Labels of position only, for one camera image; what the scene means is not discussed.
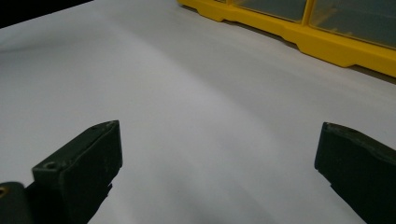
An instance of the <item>black plastic part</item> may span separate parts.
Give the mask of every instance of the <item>black plastic part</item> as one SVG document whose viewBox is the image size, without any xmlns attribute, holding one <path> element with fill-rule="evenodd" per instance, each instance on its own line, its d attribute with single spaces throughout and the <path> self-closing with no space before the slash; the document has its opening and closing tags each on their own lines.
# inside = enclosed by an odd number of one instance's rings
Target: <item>black plastic part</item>
<svg viewBox="0 0 396 224">
<path fill-rule="evenodd" d="M 0 184 L 0 223 L 34 224 L 22 184 L 17 182 Z"/>
<path fill-rule="evenodd" d="M 396 151 L 353 129 L 324 123 L 315 168 L 368 224 L 396 223 Z"/>
<path fill-rule="evenodd" d="M 44 16 L 92 0 L 15 0 L 0 2 L 0 28 Z"/>
<path fill-rule="evenodd" d="M 27 188 L 36 223 L 85 224 L 122 166 L 120 125 L 95 125 L 33 168 Z"/>
</svg>

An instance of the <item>yellow storage box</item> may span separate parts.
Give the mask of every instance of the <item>yellow storage box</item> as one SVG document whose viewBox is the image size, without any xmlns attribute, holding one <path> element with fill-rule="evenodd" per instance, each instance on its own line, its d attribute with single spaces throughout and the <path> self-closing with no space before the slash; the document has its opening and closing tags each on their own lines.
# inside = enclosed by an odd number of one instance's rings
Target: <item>yellow storage box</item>
<svg viewBox="0 0 396 224">
<path fill-rule="evenodd" d="M 238 21 L 342 67 L 396 77 L 394 0 L 177 0 L 214 21 Z"/>
</svg>

